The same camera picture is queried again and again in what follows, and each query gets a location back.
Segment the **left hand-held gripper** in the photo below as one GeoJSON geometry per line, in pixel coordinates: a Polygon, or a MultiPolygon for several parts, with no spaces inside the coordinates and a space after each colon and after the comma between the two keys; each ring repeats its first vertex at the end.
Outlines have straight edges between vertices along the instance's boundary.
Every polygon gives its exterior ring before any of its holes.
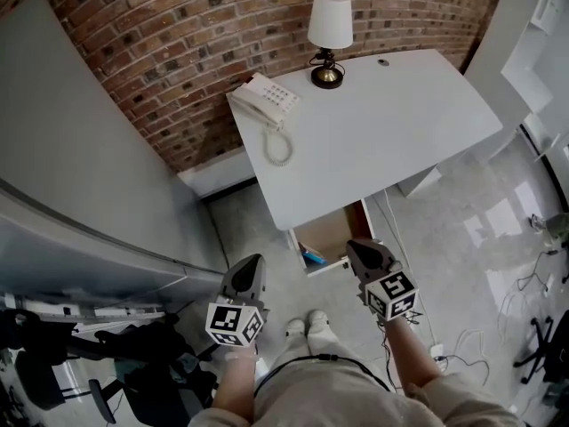
{"type": "Polygon", "coordinates": [[[261,299],[266,291],[266,262],[253,254],[224,275],[215,302],[208,305],[205,332],[220,346],[249,347],[268,315],[261,299]]]}

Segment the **white and blue cardboard box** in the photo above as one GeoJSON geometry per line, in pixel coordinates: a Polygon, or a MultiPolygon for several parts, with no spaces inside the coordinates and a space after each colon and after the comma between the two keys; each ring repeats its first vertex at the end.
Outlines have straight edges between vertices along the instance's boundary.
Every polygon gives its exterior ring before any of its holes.
{"type": "Polygon", "coordinates": [[[299,249],[300,249],[302,258],[307,263],[314,263],[314,264],[318,264],[318,265],[326,265],[327,264],[327,260],[316,249],[311,248],[309,246],[306,246],[306,245],[302,244],[301,242],[299,242],[299,249]]]}

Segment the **wooden drawer white front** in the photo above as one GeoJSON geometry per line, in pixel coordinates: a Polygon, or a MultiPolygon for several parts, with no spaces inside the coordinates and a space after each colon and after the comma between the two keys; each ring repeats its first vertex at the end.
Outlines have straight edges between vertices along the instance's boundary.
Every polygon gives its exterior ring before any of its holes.
{"type": "Polygon", "coordinates": [[[288,230],[288,241],[308,277],[335,268],[349,268],[346,244],[355,238],[375,239],[368,206],[364,199],[332,213],[288,230]],[[316,249],[327,260],[326,265],[307,263],[301,255],[299,242],[316,249]]]}

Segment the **teal cloth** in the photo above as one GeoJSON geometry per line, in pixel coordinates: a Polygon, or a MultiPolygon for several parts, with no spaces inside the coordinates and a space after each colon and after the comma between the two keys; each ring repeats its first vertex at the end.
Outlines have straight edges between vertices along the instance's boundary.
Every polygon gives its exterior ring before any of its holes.
{"type": "Polygon", "coordinates": [[[171,370],[183,380],[186,380],[197,367],[199,367],[199,359],[187,352],[170,362],[171,370]]]}

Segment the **person's left leg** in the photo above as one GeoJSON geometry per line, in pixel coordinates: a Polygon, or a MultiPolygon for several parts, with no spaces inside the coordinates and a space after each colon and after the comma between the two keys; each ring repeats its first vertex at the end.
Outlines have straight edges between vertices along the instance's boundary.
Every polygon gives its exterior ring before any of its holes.
{"type": "Polygon", "coordinates": [[[284,351],[276,358],[271,370],[300,357],[310,355],[307,337],[304,334],[288,334],[285,338],[284,351]]]}

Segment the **person's leg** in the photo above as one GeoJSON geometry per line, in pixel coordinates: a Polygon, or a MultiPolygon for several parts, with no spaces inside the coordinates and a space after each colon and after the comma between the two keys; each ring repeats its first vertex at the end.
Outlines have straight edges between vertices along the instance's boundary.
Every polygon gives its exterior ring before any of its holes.
{"type": "Polygon", "coordinates": [[[310,355],[307,337],[304,334],[288,334],[285,338],[284,351],[276,358],[271,370],[300,357],[310,355]]]}
{"type": "Polygon", "coordinates": [[[327,327],[310,329],[307,335],[308,346],[312,355],[329,354],[349,358],[350,351],[340,342],[338,336],[327,327]]]}

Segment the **person's right white shoe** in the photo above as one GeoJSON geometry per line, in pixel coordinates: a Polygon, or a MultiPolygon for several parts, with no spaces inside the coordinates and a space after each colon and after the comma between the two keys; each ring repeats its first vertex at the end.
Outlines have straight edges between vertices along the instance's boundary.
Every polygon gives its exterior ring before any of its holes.
{"type": "Polygon", "coordinates": [[[309,313],[309,335],[324,334],[331,331],[327,315],[321,310],[309,313]]]}

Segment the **person's right leg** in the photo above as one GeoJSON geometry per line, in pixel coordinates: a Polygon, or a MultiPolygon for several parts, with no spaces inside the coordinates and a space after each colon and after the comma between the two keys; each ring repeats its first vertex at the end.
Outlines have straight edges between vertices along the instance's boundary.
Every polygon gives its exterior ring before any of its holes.
{"type": "Polygon", "coordinates": [[[338,336],[327,327],[310,329],[307,335],[308,346],[312,355],[329,354],[349,358],[350,351],[340,342],[338,336]]]}

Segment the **black mesh office chair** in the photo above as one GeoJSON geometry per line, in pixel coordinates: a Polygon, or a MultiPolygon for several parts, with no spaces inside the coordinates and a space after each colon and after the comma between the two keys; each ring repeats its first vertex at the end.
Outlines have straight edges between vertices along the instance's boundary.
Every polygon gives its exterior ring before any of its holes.
{"type": "Polygon", "coordinates": [[[116,423],[110,399],[122,392],[136,419],[148,427],[188,427],[190,420],[209,407],[217,387],[216,376],[203,370],[203,354],[195,354],[168,314],[146,325],[129,325],[121,332],[98,330],[93,339],[79,337],[72,322],[47,322],[27,310],[0,310],[0,350],[14,350],[16,375],[30,402],[50,411],[71,399],[88,397],[101,417],[116,423]],[[170,362],[187,352],[199,367],[186,380],[170,362]],[[116,375],[108,384],[91,378],[84,390],[62,388],[54,368],[72,359],[111,359],[116,375]]]}

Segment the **person's beige sweater torso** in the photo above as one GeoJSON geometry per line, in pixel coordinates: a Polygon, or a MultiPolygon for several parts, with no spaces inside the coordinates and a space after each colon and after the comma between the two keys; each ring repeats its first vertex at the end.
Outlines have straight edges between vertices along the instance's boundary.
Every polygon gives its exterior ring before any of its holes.
{"type": "Polygon", "coordinates": [[[210,407],[188,427],[525,427],[508,409],[458,374],[407,395],[381,388],[351,364],[291,364],[254,400],[254,419],[210,407]]]}

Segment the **black swivel chair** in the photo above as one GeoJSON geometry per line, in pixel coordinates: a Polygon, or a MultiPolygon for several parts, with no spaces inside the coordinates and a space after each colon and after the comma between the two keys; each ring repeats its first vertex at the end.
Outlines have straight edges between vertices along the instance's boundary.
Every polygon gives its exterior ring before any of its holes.
{"type": "Polygon", "coordinates": [[[537,336],[537,349],[529,357],[513,364],[514,368],[520,368],[533,362],[529,375],[521,378],[522,384],[530,382],[541,362],[545,371],[544,382],[560,383],[564,379],[569,379],[569,310],[559,320],[553,335],[551,335],[554,326],[552,317],[546,317],[545,324],[548,328],[543,334],[537,318],[532,318],[531,325],[537,336]]]}

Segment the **white desk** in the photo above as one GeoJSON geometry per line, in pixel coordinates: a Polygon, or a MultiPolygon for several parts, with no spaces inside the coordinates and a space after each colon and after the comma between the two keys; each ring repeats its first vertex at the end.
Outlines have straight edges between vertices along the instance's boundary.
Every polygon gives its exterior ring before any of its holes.
{"type": "Polygon", "coordinates": [[[273,221],[289,230],[438,165],[497,133],[501,122],[439,52],[416,50],[346,60],[334,90],[308,70],[276,82],[300,102],[284,121],[293,155],[273,166],[262,125],[236,103],[236,126],[273,221]]]}

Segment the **table lamp white shade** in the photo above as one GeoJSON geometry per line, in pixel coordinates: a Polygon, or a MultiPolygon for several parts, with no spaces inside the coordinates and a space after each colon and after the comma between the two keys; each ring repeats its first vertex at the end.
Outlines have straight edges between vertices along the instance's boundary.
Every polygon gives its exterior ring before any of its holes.
{"type": "Polygon", "coordinates": [[[353,44],[351,0],[313,0],[308,40],[318,49],[309,61],[312,83],[325,90],[340,87],[345,69],[337,65],[334,53],[353,44]]]}

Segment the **white shelf unit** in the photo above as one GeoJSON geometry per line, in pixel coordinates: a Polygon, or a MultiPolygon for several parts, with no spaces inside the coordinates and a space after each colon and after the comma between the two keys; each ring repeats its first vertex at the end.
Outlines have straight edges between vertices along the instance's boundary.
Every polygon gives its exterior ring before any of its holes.
{"type": "Polygon", "coordinates": [[[465,77],[502,124],[542,111],[553,94],[535,65],[567,0],[499,0],[465,77]]]}

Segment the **white corded telephone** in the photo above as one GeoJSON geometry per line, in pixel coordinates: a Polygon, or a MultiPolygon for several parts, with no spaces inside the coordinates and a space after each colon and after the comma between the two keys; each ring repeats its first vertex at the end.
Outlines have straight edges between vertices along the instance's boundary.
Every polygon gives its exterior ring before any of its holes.
{"type": "Polygon", "coordinates": [[[262,127],[262,151],[276,167],[286,166],[293,156],[293,143],[285,120],[300,97],[259,72],[229,94],[229,99],[262,127]]]}

